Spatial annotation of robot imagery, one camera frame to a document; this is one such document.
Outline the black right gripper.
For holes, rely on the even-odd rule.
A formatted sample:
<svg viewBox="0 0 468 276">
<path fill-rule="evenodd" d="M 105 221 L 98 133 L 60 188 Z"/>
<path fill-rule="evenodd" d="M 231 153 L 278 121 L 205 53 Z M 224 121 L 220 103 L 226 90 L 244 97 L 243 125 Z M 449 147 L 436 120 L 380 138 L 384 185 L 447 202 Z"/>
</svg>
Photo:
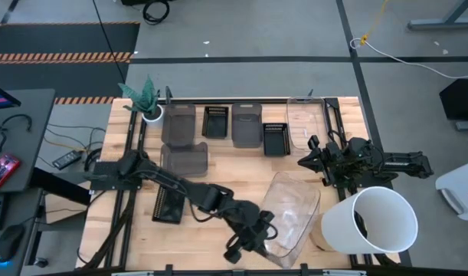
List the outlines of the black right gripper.
<svg viewBox="0 0 468 276">
<path fill-rule="evenodd" d="M 319 138 L 312 135 L 308 142 L 311 152 L 297 161 L 299 166 L 307 168 L 315 173 L 322 173 L 324 186 L 346 187 L 347 179 L 342 174 L 344 157 L 336 142 L 319 147 Z"/>
</svg>

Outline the clear plastic basket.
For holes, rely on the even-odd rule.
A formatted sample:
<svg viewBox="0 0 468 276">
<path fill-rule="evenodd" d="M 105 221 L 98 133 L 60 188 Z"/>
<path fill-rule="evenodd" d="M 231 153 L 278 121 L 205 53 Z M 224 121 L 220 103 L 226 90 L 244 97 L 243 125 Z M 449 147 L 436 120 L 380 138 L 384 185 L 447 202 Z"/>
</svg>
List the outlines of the clear plastic basket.
<svg viewBox="0 0 468 276">
<path fill-rule="evenodd" d="M 291 97 L 286 103 L 286 120 L 295 149 L 309 152 L 308 141 L 317 135 L 319 146 L 328 142 L 322 98 Z"/>
<path fill-rule="evenodd" d="M 261 205 L 274 214 L 268 233 L 276 237 L 264 242 L 269 261 L 284 269 L 295 264 L 319 216 L 320 197 L 311 183 L 285 172 L 274 176 Z"/>
</svg>

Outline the black mesh basket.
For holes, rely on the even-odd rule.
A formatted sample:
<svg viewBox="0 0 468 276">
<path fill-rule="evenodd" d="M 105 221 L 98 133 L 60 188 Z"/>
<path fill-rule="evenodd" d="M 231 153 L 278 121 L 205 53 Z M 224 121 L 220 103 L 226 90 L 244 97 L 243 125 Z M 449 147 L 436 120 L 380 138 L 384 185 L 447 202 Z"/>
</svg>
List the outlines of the black mesh basket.
<svg viewBox="0 0 468 276">
<path fill-rule="evenodd" d="M 290 138 L 287 123 L 263 124 L 263 151 L 268 157 L 290 155 Z"/>
<path fill-rule="evenodd" d="M 177 192 L 159 187 L 155 201 L 152 220 L 167 224 L 178 225 L 182 220 L 185 197 Z"/>
<path fill-rule="evenodd" d="M 224 139 L 228 129 L 228 107 L 206 106 L 202 125 L 202 136 L 209 139 Z"/>
</svg>

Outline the smoky grey plastic basket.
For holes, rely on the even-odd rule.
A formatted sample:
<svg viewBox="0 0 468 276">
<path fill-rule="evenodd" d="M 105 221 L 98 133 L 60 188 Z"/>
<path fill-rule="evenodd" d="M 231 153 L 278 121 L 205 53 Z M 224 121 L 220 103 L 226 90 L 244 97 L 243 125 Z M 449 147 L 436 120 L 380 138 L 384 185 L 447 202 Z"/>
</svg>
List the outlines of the smoky grey plastic basket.
<svg viewBox="0 0 468 276">
<path fill-rule="evenodd" d="M 169 147 L 192 146 L 196 109 L 192 103 L 171 103 L 165 107 L 162 142 Z"/>
<path fill-rule="evenodd" d="M 234 103 L 231 116 L 231 138 L 234 147 L 259 148 L 263 142 L 262 105 L 260 103 Z"/>
<path fill-rule="evenodd" d="M 187 147 L 163 145 L 161 167 L 182 177 L 201 177 L 208 173 L 208 145 L 201 142 Z"/>
</svg>

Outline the white cylindrical bucket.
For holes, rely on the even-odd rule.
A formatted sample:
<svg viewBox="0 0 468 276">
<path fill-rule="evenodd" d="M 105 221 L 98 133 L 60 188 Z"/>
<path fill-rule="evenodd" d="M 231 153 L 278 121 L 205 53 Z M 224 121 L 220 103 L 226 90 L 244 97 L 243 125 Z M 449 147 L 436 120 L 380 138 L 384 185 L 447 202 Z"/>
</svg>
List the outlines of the white cylindrical bucket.
<svg viewBox="0 0 468 276">
<path fill-rule="evenodd" d="M 418 235 L 417 216 L 399 193 L 374 186 L 334 205 L 322 216 L 330 248 L 348 255 L 394 254 L 408 250 Z"/>
</svg>

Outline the white plastic object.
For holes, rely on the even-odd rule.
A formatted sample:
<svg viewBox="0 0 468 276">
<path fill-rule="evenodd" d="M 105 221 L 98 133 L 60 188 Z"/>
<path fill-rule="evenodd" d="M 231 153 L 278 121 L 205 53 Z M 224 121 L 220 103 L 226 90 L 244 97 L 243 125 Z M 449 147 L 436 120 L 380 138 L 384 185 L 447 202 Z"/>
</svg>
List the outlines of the white plastic object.
<svg viewBox="0 0 468 276">
<path fill-rule="evenodd" d="M 435 187 L 457 216 L 468 221 L 468 163 L 438 177 Z"/>
</svg>

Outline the white plant pot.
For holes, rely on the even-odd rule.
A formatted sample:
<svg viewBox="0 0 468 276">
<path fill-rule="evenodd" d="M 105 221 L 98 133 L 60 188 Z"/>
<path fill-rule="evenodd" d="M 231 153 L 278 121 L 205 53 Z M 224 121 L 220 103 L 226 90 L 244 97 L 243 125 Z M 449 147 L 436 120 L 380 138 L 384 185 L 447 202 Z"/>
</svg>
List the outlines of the white plant pot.
<svg viewBox="0 0 468 276">
<path fill-rule="evenodd" d="M 153 113 L 142 113 L 142 118 L 148 125 L 158 125 L 163 122 L 164 109 L 158 104 Z"/>
</svg>

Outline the green artificial plant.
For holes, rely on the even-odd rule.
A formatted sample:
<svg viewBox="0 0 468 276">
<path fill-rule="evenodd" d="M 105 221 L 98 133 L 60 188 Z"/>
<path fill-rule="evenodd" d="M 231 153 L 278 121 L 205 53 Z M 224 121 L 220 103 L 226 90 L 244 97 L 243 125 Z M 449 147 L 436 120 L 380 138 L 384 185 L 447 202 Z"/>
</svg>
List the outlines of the green artificial plant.
<svg viewBox="0 0 468 276">
<path fill-rule="evenodd" d="M 118 83 L 118 86 L 120 90 L 133 102 L 132 106 L 124 105 L 124 109 L 150 115 L 155 113 L 158 106 L 160 91 L 155 89 L 150 76 L 147 76 L 141 93 L 136 92 L 125 84 Z"/>
</svg>

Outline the grey metal table leg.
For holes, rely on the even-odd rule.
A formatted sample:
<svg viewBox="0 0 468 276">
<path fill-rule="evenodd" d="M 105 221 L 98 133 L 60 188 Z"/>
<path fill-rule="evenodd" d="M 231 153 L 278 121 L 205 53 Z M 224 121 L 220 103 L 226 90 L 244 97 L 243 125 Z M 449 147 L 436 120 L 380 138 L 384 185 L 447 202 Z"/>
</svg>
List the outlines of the grey metal table leg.
<svg viewBox="0 0 468 276">
<path fill-rule="evenodd" d="M 468 0 L 460 0 L 442 18 L 415 19 L 407 23 L 409 30 L 417 29 L 445 29 L 468 28 L 468 18 L 463 18 L 463 13 L 468 9 Z"/>
</svg>

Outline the black desk leg bar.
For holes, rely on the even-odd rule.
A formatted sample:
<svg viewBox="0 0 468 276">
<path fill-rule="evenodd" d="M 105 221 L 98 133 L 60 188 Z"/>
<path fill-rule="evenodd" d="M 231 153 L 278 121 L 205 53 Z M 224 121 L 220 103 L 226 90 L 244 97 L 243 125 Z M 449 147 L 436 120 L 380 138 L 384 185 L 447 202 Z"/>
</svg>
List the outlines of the black desk leg bar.
<svg viewBox="0 0 468 276">
<path fill-rule="evenodd" d="M 88 206 L 90 203 L 91 195 L 88 189 L 82 188 L 39 168 L 33 169 L 30 186 L 43 189 L 45 192 L 63 197 L 81 205 Z"/>
</svg>

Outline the black power adapter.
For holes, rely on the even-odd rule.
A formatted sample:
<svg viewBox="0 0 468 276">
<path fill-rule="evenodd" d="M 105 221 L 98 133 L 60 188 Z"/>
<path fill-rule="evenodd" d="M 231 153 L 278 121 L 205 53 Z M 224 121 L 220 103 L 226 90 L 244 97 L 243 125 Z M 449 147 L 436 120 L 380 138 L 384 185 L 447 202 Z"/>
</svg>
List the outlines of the black power adapter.
<svg viewBox="0 0 468 276">
<path fill-rule="evenodd" d="M 76 163 L 77 161 L 80 161 L 83 155 L 83 151 L 76 151 L 72 150 L 69 153 L 66 153 L 65 155 L 59 157 L 58 159 L 54 160 L 52 162 L 52 165 L 58 169 L 62 170 L 67 168 L 68 166 Z"/>
</svg>

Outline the black computer mouse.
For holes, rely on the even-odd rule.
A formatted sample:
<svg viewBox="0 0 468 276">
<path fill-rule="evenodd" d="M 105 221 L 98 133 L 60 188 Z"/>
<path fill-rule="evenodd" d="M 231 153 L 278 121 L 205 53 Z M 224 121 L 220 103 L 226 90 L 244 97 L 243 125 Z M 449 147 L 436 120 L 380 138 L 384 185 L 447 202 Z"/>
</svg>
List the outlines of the black computer mouse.
<svg viewBox="0 0 468 276">
<path fill-rule="evenodd" d="M 25 233 L 22 224 L 11 225 L 0 236 L 0 263 L 10 261 L 17 253 Z"/>
</svg>

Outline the red smartphone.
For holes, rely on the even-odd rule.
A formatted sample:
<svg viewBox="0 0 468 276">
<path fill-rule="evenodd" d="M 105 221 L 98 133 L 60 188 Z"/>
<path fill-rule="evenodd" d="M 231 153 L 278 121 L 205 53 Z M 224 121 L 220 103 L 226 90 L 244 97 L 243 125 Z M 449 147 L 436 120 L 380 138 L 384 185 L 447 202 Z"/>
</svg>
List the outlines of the red smartphone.
<svg viewBox="0 0 468 276">
<path fill-rule="evenodd" d="M 0 158 L 0 188 L 20 166 L 20 160 L 11 156 L 4 155 Z"/>
</svg>

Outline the black hazard-striped floor mat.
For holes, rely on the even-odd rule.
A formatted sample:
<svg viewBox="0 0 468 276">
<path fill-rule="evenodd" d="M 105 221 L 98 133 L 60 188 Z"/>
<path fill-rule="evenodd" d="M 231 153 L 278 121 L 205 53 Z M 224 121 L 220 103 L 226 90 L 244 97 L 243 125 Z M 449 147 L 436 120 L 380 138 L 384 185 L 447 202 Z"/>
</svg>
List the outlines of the black hazard-striped floor mat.
<svg viewBox="0 0 468 276">
<path fill-rule="evenodd" d="M 137 21 L 0 24 L 0 88 L 53 89 L 56 104 L 110 104 L 122 96 Z"/>
</svg>

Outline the black aluminium table frame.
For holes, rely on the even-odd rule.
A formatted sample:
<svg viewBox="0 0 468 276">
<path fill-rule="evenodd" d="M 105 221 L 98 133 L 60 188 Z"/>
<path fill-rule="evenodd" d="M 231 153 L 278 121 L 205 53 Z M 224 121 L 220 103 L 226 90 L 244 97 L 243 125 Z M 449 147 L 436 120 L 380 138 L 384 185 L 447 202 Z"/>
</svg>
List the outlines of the black aluminium table frame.
<svg viewBox="0 0 468 276">
<path fill-rule="evenodd" d="M 322 210 L 325 211 L 339 202 L 335 188 L 324 187 L 320 175 L 304 169 L 296 164 L 302 156 L 297 156 L 293 146 L 290 156 L 271 158 L 263 155 L 263 147 L 259 149 L 236 149 L 230 137 L 225 140 L 209 140 L 201 135 L 201 124 L 204 107 L 226 106 L 245 100 L 246 103 L 263 105 L 263 123 L 288 122 L 286 101 L 288 97 L 273 98 L 175 98 L 174 104 L 192 103 L 196 106 L 196 141 L 205 141 L 208 146 L 209 168 L 203 178 L 193 178 L 200 182 L 212 182 L 227 186 L 235 191 L 241 199 L 260 203 L 275 174 L 279 171 L 289 173 L 301 180 L 314 184 L 322 193 Z M 365 122 L 365 113 L 357 97 L 337 97 L 342 116 L 342 125 L 346 138 L 354 136 L 369 138 Z M 141 118 L 129 126 L 131 113 L 123 109 L 130 104 L 128 99 L 113 100 L 107 132 L 101 153 L 104 161 L 115 161 L 123 155 L 128 146 L 138 146 L 139 125 Z M 112 248 L 105 254 L 98 267 L 118 267 L 121 263 L 127 271 L 154 271 L 154 275 L 171 272 L 172 275 L 214 275 L 214 276 L 251 276 L 294 273 L 300 275 L 300 264 L 308 264 L 312 275 L 317 268 L 350 269 L 352 263 L 380 265 L 374 256 L 350 257 L 337 252 L 321 251 L 310 240 L 306 242 L 294 269 L 283 270 L 274 263 L 262 258 L 254 252 L 242 253 L 242 258 L 236 264 L 231 264 L 223 258 L 225 243 L 234 234 L 224 222 L 213 218 L 206 223 L 197 223 L 191 215 L 186 201 L 180 225 L 163 224 L 152 221 L 152 214 L 158 192 L 158 185 L 145 181 L 135 196 L 134 213 L 131 226 L 123 226 Z M 118 196 L 118 192 L 109 191 L 103 194 L 90 207 L 83 237 L 80 243 L 79 255 L 90 261 L 104 239 L 108 236 L 114 223 L 114 211 L 121 215 L 126 208 L 130 192 Z"/>
</svg>

